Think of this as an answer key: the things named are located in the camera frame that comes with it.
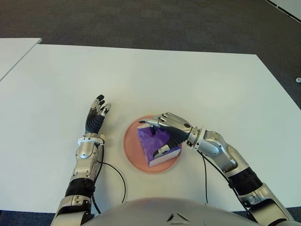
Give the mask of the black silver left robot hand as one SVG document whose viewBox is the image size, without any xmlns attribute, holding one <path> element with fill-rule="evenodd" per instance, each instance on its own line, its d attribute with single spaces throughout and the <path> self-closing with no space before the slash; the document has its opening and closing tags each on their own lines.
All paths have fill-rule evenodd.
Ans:
<svg viewBox="0 0 301 226">
<path fill-rule="evenodd" d="M 99 95 L 93 101 L 87 115 L 85 133 L 98 134 L 110 109 L 111 104 L 105 104 L 104 95 Z"/>
</svg>

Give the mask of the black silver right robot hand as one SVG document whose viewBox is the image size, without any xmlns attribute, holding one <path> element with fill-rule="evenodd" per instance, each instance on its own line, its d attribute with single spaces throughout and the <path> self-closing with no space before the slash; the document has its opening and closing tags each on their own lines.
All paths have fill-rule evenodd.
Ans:
<svg viewBox="0 0 301 226">
<path fill-rule="evenodd" d="M 170 112 L 151 119 L 142 119 L 139 123 L 147 123 L 151 127 L 160 128 L 169 134 L 169 140 L 154 152 L 153 158 L 155 159 L 188 140 L 193 129 L 188 121 Z"/>
</svg>

